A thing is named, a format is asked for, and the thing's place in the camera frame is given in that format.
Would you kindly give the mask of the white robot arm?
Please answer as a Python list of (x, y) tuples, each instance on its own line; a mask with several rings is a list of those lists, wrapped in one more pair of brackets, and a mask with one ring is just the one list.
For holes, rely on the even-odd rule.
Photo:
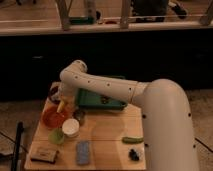
[(81, 60), (64, 68), (60, 80), (63, 95), (83, 88), (141, 109), (147, 171), (199, 171), (189, 100), (176, 82), (90, 75)]

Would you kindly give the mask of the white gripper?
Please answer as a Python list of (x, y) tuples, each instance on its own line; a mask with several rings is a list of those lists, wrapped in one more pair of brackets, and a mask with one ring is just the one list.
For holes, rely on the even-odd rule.
[(66, 103), (71, 104), (74, 102), (77, 91), (78, 89), (76, 87), (68, 86), (64, 83), (59, 85), (60, 98)]

